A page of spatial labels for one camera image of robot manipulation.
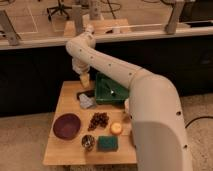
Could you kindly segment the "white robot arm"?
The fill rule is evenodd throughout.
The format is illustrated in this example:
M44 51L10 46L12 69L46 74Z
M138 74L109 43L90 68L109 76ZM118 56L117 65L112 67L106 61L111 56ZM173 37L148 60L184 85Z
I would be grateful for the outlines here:
M80 65L89 65L129 90L129 113L138 171L193 171L175 86L166 77L94 49L85 32L66 43Z

